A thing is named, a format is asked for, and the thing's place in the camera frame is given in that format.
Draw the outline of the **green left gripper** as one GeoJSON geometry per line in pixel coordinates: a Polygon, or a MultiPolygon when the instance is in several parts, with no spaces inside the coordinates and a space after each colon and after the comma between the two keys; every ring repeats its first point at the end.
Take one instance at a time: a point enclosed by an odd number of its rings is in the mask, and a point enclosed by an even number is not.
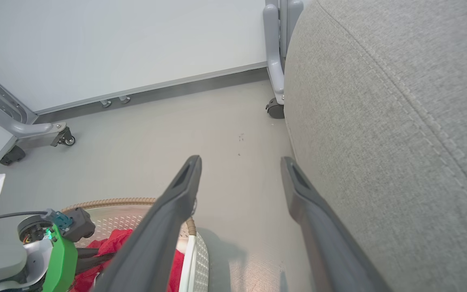
{"type": "Polygon", "coordinates": [[[98,248],[76,248],[75,244],[61,235],[61,230],[52,226],[53,248],[43,283],[43,292],[68,292],[76,275],[105,264],[114,253],[98,255],[98,248]]]}

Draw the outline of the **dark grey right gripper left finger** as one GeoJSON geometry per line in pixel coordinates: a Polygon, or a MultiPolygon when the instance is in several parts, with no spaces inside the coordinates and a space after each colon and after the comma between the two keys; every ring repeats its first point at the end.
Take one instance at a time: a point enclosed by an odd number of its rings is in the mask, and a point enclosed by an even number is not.
{"type": "Polygon", "coordinates": [[[95,292],[165,292],[181,225],[193,215],[202,170],[185,161],[96,282],[95,292]]]}

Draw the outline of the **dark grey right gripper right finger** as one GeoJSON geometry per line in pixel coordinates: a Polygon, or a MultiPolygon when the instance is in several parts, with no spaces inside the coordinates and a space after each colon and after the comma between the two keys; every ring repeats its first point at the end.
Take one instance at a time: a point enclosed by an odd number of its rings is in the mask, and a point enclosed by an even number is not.
{"type": "Polygon", "coordinates": [[[389,292],[378,272],[293,157],[281,158],[287,207],[302,230],[318,292],[389,292]]]}

